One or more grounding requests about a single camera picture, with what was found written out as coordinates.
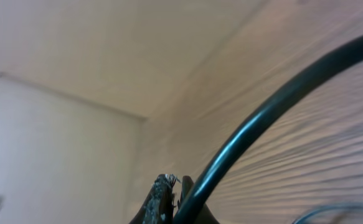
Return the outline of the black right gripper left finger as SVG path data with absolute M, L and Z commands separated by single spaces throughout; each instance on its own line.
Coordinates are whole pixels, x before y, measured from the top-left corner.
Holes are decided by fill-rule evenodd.
M 174 174 L 159 174 L 130 224 L 172 224 L 176 182 Z

